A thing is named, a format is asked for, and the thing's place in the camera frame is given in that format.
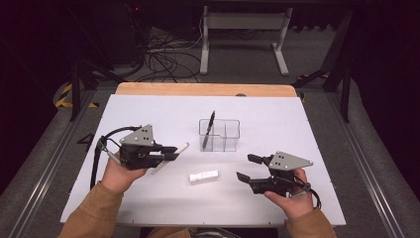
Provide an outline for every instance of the metal stand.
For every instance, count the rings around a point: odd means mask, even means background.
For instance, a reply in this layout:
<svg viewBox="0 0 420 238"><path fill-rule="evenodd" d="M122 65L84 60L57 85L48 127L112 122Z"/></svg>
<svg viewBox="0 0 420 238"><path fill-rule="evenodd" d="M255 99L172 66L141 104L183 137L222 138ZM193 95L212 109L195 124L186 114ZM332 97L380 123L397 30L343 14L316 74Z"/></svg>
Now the metal stand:
<svg viewBox="0 0 420 238"><path fill-rule="evenodd" d="M272 48L277 59L281 75L288 76L289 72L284 61L281 47L290 22L292 9L288 8L285 13L256 14L256 13L215 13L209 12L204 7L203 13L203 48L201 52L200 73L206 74L209 59L209 29L256 29L256 30L280 30L277 43Z"/></svg>

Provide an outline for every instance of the white table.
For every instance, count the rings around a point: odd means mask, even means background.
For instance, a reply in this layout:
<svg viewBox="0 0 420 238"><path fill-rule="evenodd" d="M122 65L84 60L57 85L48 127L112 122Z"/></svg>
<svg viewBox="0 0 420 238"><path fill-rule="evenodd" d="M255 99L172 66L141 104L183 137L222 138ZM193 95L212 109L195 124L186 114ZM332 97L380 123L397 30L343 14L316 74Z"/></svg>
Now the white table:
<svg viewBox="0 0 420 238"><path fill-rule="evenodd" d="M200 152L198 121L210 117L237 119L241 138L236 152ZM157 143L190 147L157 174L148 172L125 193L118 224L134 226L278 227L285 215L261 194L238 181L236 172L252 179L269 176L267 167L248 161L247 154L269 156L283 151L314 162L306 168L319 193L322 210L333 225L346 221L330 177L298 97L112 95L98 126L61 222L89 191L94 146L101 135L126 126L153 124ZM118 141L129 134L120 133ZM108 143L111 151L117 147ZM107 156L102 153L98 176ZM217 170L218 179L191 184L188 175Z"/></svg>

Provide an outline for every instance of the clear plastic container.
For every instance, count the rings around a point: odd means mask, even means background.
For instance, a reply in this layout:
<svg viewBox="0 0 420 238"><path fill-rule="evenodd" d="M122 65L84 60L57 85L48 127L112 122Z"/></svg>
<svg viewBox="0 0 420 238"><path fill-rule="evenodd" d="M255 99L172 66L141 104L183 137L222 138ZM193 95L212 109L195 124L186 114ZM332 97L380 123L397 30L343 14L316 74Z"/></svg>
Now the clear plastic container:
<svg viewBox="0 0 420 238"><path fill-rule="evenodd" d="M240 138L240 122L238 120L215 119L207 135L209 122L209 119L199 121L200 151L235 152Z"/></svg>

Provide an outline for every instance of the gray carpet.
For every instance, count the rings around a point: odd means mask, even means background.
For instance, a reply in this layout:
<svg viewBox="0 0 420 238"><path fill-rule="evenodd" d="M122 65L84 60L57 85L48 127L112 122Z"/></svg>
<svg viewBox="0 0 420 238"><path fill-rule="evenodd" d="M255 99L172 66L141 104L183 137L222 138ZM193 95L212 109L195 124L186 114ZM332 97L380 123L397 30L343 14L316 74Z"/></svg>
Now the gray carpet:
<svg viewBox="0 0 420 238"><path fill-rule="evenodd" d="M299 74L309 74L322 63L334 32L326 30L288 31L283 46L283 55L290 71L289 77L279 74L270 43L275 41L276 33L259 33L251 41L244 41L231 35L219 34L211 39L209 71L207 75L197 75L201 82L221 83L265 83L289 84ZM187 50L200 57L200 48ZM188 57L178 60L198 70L199 63ZM145 67L135 80L148 73ZM182 81L194 82L193 78ZM336 192L343 208L348 225L336 227L339 237L389 237L390 233L383 223L378 207L372 199L372 191L360 172L354 150L343 131L341 118L337 116L331 98L338 98L339 92L326 94L319 87L323 79L317 79L303 88L306 102L303 104L325 160L331 180L337 186ZM53 175L37 211L28 221L20 237L56 237L62 225L59 223L62 210L68 199L68 191L73 185L82 162L85 159L86 145L77 141L95 133L109 95L117 85L101 81L91 102L98 102L99 108L88 108L77 123L69 147L63 154L59 169ZM19 173L0 197L0 237L8 237L15 223L31 197L31 192L48 166L71 115L71 109L60 108L45 134L34 148ZM350 127L361 150L367 158L374 177L383 189L388 205L393 211L405 237L420 237L420 203L408 187L388 152L373 130L362 106L356 85L352 85L350 104ZM287 237L280 231L281 237ZM139 237L139 227L117 227L114 237Z"/></svg>

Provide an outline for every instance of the human hand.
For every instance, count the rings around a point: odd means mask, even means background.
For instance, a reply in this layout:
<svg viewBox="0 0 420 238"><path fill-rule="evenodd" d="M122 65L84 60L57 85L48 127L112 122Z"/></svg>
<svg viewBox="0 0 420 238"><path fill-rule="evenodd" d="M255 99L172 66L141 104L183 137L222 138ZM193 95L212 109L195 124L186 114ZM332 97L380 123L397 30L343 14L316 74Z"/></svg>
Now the human hand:
<svg viewBox="0 0 420 238"><path fill-rule="evenodd" d="M307 182L306 173L302 169L296 169L293 171L295 176L301 179L303 182ZM278 195L272 191L266 191L264 193L269 200L274 202L276 205L284 210L284 213L289 219L296 218L311 212L314 209L312 203L312 194L306 192L297 197L288 198Z"/></svg>
<svg viewBox="0 0 420 238"><path fill-rule="evenodd" d="M120 159L120 152L117 152L115 157ZM124 193L133 181L145 175L147 171L148 169L129 171L109 158L101 183L112 191Z"/></svg>

